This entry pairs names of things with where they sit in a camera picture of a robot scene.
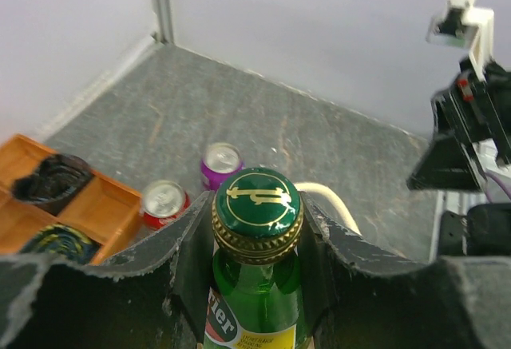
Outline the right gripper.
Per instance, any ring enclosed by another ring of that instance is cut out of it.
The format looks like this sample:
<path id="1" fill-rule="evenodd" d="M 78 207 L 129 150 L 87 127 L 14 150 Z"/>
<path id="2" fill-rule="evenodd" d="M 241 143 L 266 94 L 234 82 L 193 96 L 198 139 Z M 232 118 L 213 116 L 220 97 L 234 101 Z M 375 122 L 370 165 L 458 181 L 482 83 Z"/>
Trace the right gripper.
<path id="1" fill-rule="evenodd" d="M 484 169 L 472 144 L 491 139 L 510 156 L 510 72 L 490 60 L 479 80 L 469 60 L 431 98 L 434 137 L 406 180 L 409 190 L 481 192 Z"/>

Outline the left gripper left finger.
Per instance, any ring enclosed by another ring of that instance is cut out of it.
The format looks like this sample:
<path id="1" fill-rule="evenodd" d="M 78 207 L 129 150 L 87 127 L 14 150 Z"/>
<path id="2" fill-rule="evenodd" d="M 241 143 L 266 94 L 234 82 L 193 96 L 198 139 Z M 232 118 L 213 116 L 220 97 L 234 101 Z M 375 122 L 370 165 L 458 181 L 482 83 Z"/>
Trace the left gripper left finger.
<path id="1" fill-rule="evenodd" d="M 2 347 L 196 347 L 208 309 L 213 199 L 202 193 L 175 222 L 102 264 L 3 256 Z"/>

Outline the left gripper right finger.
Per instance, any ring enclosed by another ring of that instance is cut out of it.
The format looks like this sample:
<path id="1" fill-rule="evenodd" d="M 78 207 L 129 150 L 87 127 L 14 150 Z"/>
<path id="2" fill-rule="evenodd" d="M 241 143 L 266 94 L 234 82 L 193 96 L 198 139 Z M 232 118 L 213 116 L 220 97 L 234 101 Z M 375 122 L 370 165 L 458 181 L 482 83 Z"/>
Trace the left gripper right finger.
<path id="1" fill-rule="evenodd" d="M 298 253 L 317 348 L 507 348 L 510 260 L 397 256 L 336 224 L 303 194 Z"/>

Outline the green Perrier glass bottle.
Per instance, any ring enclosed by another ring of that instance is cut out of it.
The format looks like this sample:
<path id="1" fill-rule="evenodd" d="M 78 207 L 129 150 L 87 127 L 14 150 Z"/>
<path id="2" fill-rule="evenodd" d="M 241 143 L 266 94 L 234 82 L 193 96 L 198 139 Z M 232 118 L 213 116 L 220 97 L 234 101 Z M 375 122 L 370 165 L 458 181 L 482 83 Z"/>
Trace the green Perrier glass bottle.
<path id="1" fill-rule="evenodd" d="M 243 169 L 217 190 L 205 348 L 307 348 L 299 191 L 281 173 Z"/>

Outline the canvas tote bag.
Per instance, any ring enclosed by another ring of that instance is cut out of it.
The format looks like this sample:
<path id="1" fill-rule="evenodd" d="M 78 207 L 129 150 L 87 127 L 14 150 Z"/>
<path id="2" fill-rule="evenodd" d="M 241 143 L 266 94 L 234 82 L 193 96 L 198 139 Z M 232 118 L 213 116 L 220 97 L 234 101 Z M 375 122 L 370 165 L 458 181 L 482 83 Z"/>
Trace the canvas tote bag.
<path id="1" fill-rule="evenodd" d="M 295 182 L 295 187 L 308 194 L 312 203 L 319 210 L 319 225 L 325 237 L 331 237 L 331 229 L 341 228 L 350 236 L 362 237 L 360 228 L 351 215 L 343 199 L 324 184 L 302 181 Z"/>

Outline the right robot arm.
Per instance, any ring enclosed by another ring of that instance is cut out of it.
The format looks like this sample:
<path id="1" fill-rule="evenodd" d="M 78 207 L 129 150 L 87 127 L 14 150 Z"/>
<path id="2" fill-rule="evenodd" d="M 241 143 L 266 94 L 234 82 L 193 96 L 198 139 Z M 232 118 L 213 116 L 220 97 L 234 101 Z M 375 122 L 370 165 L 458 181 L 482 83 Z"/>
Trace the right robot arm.
<path id="1" fill-rule="evenodd" d="M 475 144 L 491 140 L 496 161 L 510 164 L 510 73 L 495 61 L 479 81 L 468 58 L 453 82 L 431 98 L 434 128 L 430 143 L 408 177 L 410 190 L 484 192 L 489 171 Z M 475 205 L 465 215 L 442 213 L 438 255 L 508 256 L 510 205 Z"/>

